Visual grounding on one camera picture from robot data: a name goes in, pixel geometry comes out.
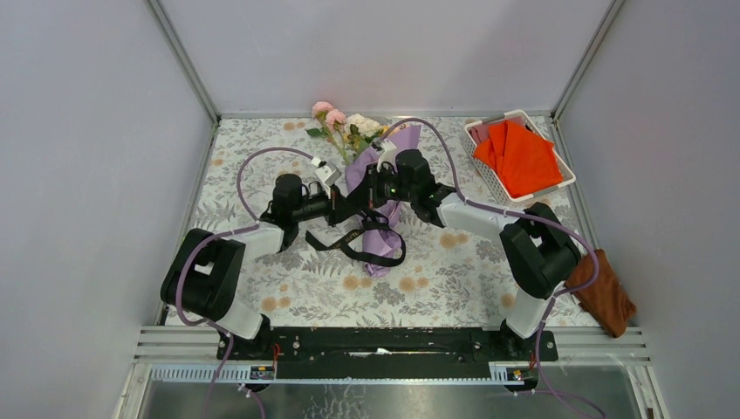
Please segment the pink fake flower stem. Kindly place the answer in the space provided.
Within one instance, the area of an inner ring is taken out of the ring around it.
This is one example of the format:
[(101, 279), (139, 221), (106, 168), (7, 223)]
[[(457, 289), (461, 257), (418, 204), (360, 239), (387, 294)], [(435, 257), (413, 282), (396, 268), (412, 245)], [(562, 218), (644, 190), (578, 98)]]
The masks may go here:
[(318, 101), (312, 106), (312, 118), (319, 127), (307, 128), (305, 131), (311, 138), (324, 139), (332, 144), (342, 157), (345, 164), (350, 158), (343, 140), (346, 115), (327, 101)]

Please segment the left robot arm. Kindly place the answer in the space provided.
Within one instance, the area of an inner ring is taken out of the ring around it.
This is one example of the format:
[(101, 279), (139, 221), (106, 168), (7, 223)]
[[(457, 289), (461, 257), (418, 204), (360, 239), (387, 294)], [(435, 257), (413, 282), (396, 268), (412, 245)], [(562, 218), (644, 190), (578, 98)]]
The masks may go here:
[(339, 207), (339, 196), (335, 185), (320, 183), (313, 191), (296, 175), (279, 176), (257, 223), (222, 233), (194, 228), (186, 234), (162, 282), (162, 302), (235, 335), (249, 358), (263, 357), (271, 346), (269, 333), (261, 329), (264, 316), (236, 297), (243, 261), (287, 250), (298, 225), (329, 217)]

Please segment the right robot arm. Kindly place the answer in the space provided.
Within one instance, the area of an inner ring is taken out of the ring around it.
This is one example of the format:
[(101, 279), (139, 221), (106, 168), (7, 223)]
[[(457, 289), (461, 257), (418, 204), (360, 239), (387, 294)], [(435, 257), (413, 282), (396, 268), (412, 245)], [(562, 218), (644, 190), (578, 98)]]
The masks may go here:
[(497, 240), (519, 287), (502, 324), (500, 346), (514, 360), (534, 349), (534, 335), (582, 256), (576, 234), (548, 206), (535, 203), (518, 212), (473, 202), (457, 187), (438, 182), (418, 149), (400, 151), (394, 162), (356, 161), (346, 169), (346, 183), (350, 201), (360, 208), (405, 202), (425, 223)]

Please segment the white fake flower stem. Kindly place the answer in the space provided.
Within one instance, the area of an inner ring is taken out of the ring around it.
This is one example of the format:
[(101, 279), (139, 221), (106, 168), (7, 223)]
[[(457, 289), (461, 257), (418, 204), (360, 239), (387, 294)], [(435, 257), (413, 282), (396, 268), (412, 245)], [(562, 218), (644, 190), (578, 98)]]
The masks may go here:
[(376, 120), (359, 113), (350, 115), (344, 125), (344, 142), (359, 154), (384, 132), (384, 127)]

